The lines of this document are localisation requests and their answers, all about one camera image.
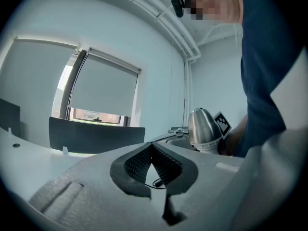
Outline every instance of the ceiling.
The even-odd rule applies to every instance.
[[[166,7],[171,5],[171,0],[161,1],[166,5]],[[242,35],[243,33],[241,25],[218,25],[214,21],[209,20],[192,20],[189,14],[185,14],[180,20],[199,46],[218,39],[233,36],[235,33],[239,35]]]

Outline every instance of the person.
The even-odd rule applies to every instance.
[[[185,0],[195,19],[243,27],[241,75],[247,115],[225,139],[224,155],[245,157],[250,148],[286,129],[270,94],[304,46],[294,26],[303,14],[294,1],[301,0]]]

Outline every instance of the black cable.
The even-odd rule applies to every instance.
[[[153,186],[150,186],[150,185],[148,185],[148,184],[145,184],[145,185],[148,186],[148,187],[154,188],[154,189],[165,189],[165,187],[155,187],[155,186],[154,186],[154,183],[157,182],[157,181],[159,181],[159,180],[160,180],[160,178],[154,180],[153,183],[152,183]]]

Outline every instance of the dark blue shirt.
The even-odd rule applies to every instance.
[[[248,120],[235,152],[240,157],[245,157],[251,147],[262,145],[272,135],[285,130],[270,94],[303,48],[287,12],[277,0],[243,0],[243,4],[241,73]]]

